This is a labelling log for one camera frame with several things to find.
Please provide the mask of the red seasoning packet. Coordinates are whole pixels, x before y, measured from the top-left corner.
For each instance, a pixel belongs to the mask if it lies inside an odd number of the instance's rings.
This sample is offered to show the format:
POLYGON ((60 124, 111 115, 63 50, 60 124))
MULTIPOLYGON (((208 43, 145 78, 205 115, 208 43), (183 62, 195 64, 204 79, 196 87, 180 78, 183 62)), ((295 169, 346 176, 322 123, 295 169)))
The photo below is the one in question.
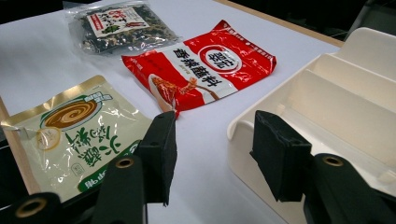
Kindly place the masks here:
POLYGON ((177 113, 215 102, 270 76, 276 57, 227 22, 170 47, 124 56, 124 65, 156 99, 177 113))

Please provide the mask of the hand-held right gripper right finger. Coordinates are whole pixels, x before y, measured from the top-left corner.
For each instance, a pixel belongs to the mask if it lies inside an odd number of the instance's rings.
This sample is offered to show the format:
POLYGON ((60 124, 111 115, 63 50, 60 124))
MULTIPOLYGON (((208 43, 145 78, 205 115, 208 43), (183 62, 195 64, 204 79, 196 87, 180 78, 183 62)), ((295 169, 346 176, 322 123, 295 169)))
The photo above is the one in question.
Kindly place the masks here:
POLYGON ((299 202, 312 144, 280 116, 257 110, 250 155, 276 201, 299 202))

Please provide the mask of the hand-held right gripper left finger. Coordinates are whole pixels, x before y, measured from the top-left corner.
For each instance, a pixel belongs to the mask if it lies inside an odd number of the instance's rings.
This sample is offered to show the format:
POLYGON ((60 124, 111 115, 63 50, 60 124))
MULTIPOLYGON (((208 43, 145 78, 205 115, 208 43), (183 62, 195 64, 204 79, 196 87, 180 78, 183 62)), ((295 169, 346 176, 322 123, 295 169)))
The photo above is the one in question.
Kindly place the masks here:
POLYGON ((177 163, 176 113, 156 116, 134 154, 143 162, 146 202, 167 206, 177 163))

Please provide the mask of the clear bag of dried vegetables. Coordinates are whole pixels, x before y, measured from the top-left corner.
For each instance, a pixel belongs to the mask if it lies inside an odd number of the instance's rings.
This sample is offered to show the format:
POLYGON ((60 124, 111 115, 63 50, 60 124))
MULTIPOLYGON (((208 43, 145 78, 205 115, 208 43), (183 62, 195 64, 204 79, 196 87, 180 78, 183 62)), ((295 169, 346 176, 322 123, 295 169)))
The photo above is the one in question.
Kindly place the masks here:
POLYGON ((181 40, 148 0, 79 5, 67 9, 65 16, 75 45, 89 54, 137 55, 181 40))

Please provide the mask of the beige and green sauce pouch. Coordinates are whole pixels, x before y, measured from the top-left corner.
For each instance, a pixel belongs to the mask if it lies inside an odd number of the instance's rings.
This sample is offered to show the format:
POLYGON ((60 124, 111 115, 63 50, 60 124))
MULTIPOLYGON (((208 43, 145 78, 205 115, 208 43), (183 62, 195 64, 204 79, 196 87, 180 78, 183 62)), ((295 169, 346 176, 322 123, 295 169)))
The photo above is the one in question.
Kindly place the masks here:
POLYGON ((17 135, 13 150, 27 191, 64 202, 98 186, 107 164, 134 152, 151 119, 94 76, 47 102, 1 121, 17 135))

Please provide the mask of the white plastic storage box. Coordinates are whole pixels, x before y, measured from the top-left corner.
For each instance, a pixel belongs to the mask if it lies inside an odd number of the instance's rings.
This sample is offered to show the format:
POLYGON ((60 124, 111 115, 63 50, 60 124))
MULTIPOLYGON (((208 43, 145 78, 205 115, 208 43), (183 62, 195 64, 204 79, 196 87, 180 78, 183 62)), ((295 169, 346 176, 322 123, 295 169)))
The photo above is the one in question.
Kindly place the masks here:
POLYGON ((335 53, 305 65, 229 125, 233 173, 287 224, 306 224, 301 203, 274 199, 249 152, 258 110, 280 116, 312 145, 351 162, 365 181, 396 197, 396 36, 359 28, 335 53))

